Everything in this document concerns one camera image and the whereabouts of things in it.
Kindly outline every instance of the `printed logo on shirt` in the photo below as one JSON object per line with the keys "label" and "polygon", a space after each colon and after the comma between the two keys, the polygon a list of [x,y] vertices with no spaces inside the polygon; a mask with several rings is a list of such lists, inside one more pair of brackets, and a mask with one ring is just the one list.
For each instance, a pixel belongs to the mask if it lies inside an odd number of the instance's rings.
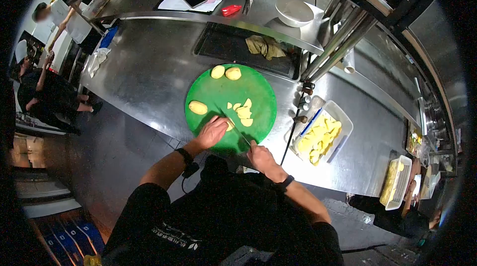
{"label": "printed logo on shirt", "polygon": [[152,232],[158,237],[168,240],[175,245],[180,247],[187,246],[188,249],[191,250],[196,250],[200,246],[200,241],[202,241],[194,239],[186,233],[177,230],[176,228],[173,228],[164,222],[162,223],[162,226],[155,226],[152,229]]}

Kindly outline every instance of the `knife blade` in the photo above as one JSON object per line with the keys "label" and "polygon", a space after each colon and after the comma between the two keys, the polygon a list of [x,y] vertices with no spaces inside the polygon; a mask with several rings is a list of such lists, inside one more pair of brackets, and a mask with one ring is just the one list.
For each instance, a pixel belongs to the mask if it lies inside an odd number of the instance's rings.
{"label": "knife blade", "polygon": [[251,148],[252,145],[250,145],[250,142],[249,142],[249,141],[245,138],[245,136],[238,130],[238,128],[235,127],[235,125],[234,125],[235,123],[232,121],[232,119],[230,119],[230,117],[229,117],[227,114],[225,114],[225,112],[222,111],[222,109],[219,108],[218,105],[216,105],[216,107],[217,107],[218,110],[220,111],[220,114],[223,114],[225,117],[227,117],[227,119],[230,121],[230,123],[232,123],[232,125],[233,125],[233,126],[232,126],[233,130],[234,130],[236,133],[238,133],[238,135],[239,135],[240,137],[242,137],[243,140],[247,143],[247,145]]}

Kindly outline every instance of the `white chef hat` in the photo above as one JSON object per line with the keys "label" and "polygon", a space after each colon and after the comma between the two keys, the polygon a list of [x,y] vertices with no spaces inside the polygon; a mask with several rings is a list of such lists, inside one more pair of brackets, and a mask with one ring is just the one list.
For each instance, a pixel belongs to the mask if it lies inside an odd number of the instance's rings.
{"label": "white chef hat", "polygon": [[18,42],[17,48],[15,49],[15,57],[17,59],[17,63],[20,62],[26,56],[27,56],[27,41],[21,40]]}

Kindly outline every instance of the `red object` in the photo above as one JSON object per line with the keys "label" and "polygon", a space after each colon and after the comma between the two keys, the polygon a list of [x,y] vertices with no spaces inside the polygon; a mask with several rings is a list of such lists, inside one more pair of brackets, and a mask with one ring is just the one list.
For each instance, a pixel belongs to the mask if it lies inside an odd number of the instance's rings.
{"label": "red object", "polygon": [[241,8],[242,8],[241,5],[235,5],[235,4],[229,5],[227,7],[222,8],[222,14],[224,15],[224,17],[228,17],[231,14],[239,11]]}

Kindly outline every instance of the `cloth towel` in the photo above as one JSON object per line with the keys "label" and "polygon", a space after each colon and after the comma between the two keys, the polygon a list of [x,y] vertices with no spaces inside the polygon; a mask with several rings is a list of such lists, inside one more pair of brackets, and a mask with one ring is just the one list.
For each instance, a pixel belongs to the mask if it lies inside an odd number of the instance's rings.
{"label": "cloth towel", "polygon": [[245,39],[248,50],[252,54],[262,54],[268,61],[273,57],[285,57],[280,45],[273,38],[252,35]]}
{"label": "cloth towel", "polygon": [[88,72],[92,77],[94,77],[95,72],[98,70],[99,65],[106,60],[106,56],[111,52],[108,48],[99,48],[96,52],[93,53],[93,60],[91,65],[88,67]]}

